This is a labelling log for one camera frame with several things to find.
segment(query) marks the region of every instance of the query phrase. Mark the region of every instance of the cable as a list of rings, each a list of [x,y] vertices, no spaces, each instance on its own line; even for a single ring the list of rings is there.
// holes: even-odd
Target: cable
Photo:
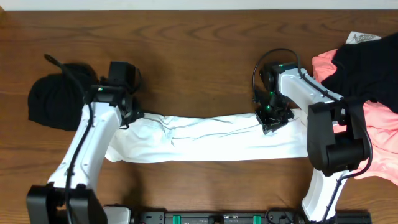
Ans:
[[[257,64],[256,64],[256,66],[254,67],[254,71],[253,71],[253,101],[254,101],[254,102],[257,103],[256,89],[255,89],[255,85],[254,85],[254,77],[256,76],[257,68],[258,68],[259,64],[265,59],[265,57],[266,57],[267,55],[269,55],[269,54],[272,53],[272,52],[278,51],[278,50],[285,50],[285,51],[288,51],[288,52],[293,53],[293,54],[296,56],[298,74],[300,74],[300,77],[301,77],[302,79],[304,79],[305,82],[307,82],[307,83],[308,83],[310,86],[312,86],[314,89],[316,89],[317,91],[319,91],[319,92],[320,92],[321,94],[323,94],[325,97],[328,97],[329,99],[333,100],[334,102],[339,102],[339,101],[340,101],[339,99],[335,98],[334,96],[331,96],[331,95],[328,93],[328,91],[322,90],[321,88],[319,88],[318,86],[316,86],[314,83],[312,83],[310,80],[308,80],[308,79],[306,78],[306,76],[301,72],[300,56],[299,56],[295,51],[290,50],[290,49],[285,49],[285,48],[278,48],[278,49],[273,49],[273,50],[270,50],[270,51],[266,52],[266,53],[260,58],[260,60],[259,60],[259,61],[257,62]],[[342,181],[345,180],[345,179],[349,179],[349,178],[356,177],[356,176],[359,176],[359,175],[364,174],[366,171],[368,171],[369,167],[370,167],[371,164],[372,164],[372,159],[373,159],[373,147],[372,147],[372,142],[371,142],[371,139],[370,139],[370,137],[369,137],[369,134],[368,134],[368,132],[366,131],[366,127],[364,127],[363,125],[361,125],[360,119],[357,117],[356,114],[352,114],[352,118],[354,118],[355,122],[357,122],[357,124],[361,127],[363,133],[364,133],[365,136],[366,136],[366,139],[368,140],[368,143],[369,143],[369,158],[368,158],[368,163],[366,164],[366,166],[365,166],[365,168],[364,168],[363,170],[361,170],[361,171],[359,171],[359,172],[357,172],[357,173],[355,173],[355,174],[348,174],[348,175],[341,176],[341,177],[337,180],[337,184],[336,184],[335,190],[333,191],[333,195],[331,196],[331,199],[330,199],[330,202],[329,202],[329,206],[326,207],[326,211],[325,211],[325,214],[324,214],[324,216],[323,216],[323,221],[322,221],[322,223],[325,223],[325,222],[326,222],[326,218],[327,218],[328,213],[329,213],[329,211],[330,211],[330,207],[331,207],[331,205],[333,205],[333,201],[334,201],[335,198],[336,198],[337,191],[338,191],[338,189],[339,189],[339,187],[340,187]]]
[[[84,88],[81,85],[81,83],[73,76],[71,71],[69,71],[69,69],[66,66],[64,66],[64,64],[60,63],[57,59],[53,58],[49,54],[45,54],[44,58],[47,61],[49,61],[50,63],[61,68],[62,73],[64,73],[68,78],[70,78],[76,84],[80,93],[83,96],[85,95],[85,91],[84,91]],[[73,175],[73,168],[75,166],[75,162],[76,162],[77,156],[80,152],[80,149],[88,135],[88,132],[90,131],[91,126],[93,125],[93,109],[92,109],[90,103],[88,103],[87,105],[88,105],[88,110],[90,111],[90,118],[88,120],[87,128],[85,129],[85,132],[83,133],[83,135],[80,139],[80,142],[77,145],[75,152],[73,153],[72,159],[70,161],[70,164],[69,164],[69,167],[67,170],[67,181],[65,184],[65,203],[66,203],[66,208],[67,208],[67,217],[68,217],[69,224],[73,224],[72,208],[70,206],[70,184],[71,184],[71,179],[72,179],[72,175]]]

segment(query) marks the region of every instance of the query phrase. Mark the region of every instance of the wooden table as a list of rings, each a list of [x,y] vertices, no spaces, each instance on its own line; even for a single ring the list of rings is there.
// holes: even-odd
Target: wooden table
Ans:
[[[7,12],[0,22],[0,223],[27,223],[25,196],[45,184],[73,132],[27,120],[27,95],[58,72],[43,59],[86,62],[107,75],[111,60],[141,69],[144,109],[210,117],[250,113],[251,73],[267,50],[288,47],[311,58],[339,47],[350,31],[385,36],[398,11],[80,11]],[[289,54],[275,54],[281,62]],[[104,162],[98,198],[167,210],[299,207],[312,176],[308,159],[241,162]],[[375,223],[397,223],[398,186],[349,180],[337,208],[369,209]]]

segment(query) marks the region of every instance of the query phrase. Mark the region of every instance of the folded white fabric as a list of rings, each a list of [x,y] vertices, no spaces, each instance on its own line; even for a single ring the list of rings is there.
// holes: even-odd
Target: folded white fabric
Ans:
[[[105,157],[112,162],[241,161],[307,157],[307,115],[265,135],[255,114],[181,118],[145,114],[117,130]]]

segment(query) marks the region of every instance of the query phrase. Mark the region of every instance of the green strip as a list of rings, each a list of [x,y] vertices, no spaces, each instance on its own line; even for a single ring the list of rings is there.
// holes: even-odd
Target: green strip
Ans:
[[[173,224],[181,224],[181,216],[180,215],[173,216]]]
[[[253,216],[253,224],[261,224],[261,216],[259,215]]]

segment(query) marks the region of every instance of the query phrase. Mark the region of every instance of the white cloth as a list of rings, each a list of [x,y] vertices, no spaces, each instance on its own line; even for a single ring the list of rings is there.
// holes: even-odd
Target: white cloth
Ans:
[[[241,161],[307,157],[307,115],[265,135],[255,114],[181,118],[145,114],[117,130],[105,157],[112,162]]]

